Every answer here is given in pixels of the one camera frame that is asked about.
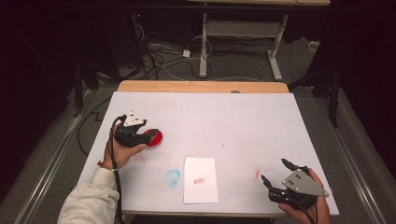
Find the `blue smudge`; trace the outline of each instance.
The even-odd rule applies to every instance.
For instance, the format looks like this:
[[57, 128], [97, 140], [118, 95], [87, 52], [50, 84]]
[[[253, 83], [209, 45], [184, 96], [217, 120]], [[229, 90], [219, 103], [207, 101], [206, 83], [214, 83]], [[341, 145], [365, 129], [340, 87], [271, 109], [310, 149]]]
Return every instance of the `blue smudge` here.
[[166, 173], [165, 180], [170, 186], [175, 186], [180, 179], [180, 172], [178, 170], [171, 170]]

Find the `red object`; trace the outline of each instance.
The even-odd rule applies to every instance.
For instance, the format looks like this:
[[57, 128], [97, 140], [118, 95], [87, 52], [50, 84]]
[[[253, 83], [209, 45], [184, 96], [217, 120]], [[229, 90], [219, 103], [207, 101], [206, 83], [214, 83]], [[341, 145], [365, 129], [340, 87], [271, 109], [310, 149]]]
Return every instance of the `red object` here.
[[[148, 129], [144, 133], [151, 133], [155, 129]], [[155, 134], [154, 139], [151, 140], [150, 143], [148, 143], [148, 149], [154, 149], [155, 147], [159, 146], [163, 142], [163, 133], [158, 130], [157, 133]]]

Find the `right hand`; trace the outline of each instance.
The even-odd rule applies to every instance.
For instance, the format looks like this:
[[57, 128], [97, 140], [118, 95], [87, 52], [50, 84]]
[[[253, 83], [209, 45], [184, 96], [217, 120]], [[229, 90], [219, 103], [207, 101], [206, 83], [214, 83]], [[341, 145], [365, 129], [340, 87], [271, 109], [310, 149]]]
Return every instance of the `right hand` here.
[[[309, 174], [311, 175], [312, 179], [323, 188], [322, 182], [318, 178], [317, 174], [315, 174], [315, 172], [311, 168], [309, 168]], [[299, 221], [301, 224], [311, 224], [311, 222], [309, 221], [308, 217], [305, 215], [304, 212], [294, 209], [285, 203], [280, 203], [278, 205], [278, 207], [281, 210], [283, 210], [286, 214], [288, 214], [290, 217]], [[329, 209], [329, 205], [327, 205], [326, 199], [324, 197], [318, 196], [317, 209], [318, 209], [318, 223], [330, 224], [331, 223], [330, 209]], [[316, 221], [317, 212], [316, 212], [315, 205], [312, 205], [306, 211]]]

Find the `red smudge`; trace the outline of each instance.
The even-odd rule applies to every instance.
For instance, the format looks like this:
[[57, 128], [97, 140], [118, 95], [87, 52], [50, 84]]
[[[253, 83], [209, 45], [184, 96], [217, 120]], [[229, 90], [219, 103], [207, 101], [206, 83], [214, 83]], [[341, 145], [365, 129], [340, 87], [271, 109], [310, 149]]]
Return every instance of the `red smudge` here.
[[204, 183], [204, 182], [205, 182], [204, 178], [194, 179], [194, 184], [200, 184], [200, 183]]
[[256, 179], [259, 179], [259, 176], [260, 176], [260, 170], [257, 169], [255, 178], [256, 178]]
[[134, 155], [134, 160], [135, 161], [140, 161], [142, 163], [146, 163], [145, 158], [142, 155]]

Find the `paper sheet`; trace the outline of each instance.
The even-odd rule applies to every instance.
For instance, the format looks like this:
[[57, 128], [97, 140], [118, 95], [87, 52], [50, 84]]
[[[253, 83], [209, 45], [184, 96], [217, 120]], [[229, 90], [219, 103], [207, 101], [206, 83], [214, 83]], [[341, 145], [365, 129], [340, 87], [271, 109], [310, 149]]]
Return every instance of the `paper sheet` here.
[[184, 160], [184, 203], [218, 203], [214, 158]]

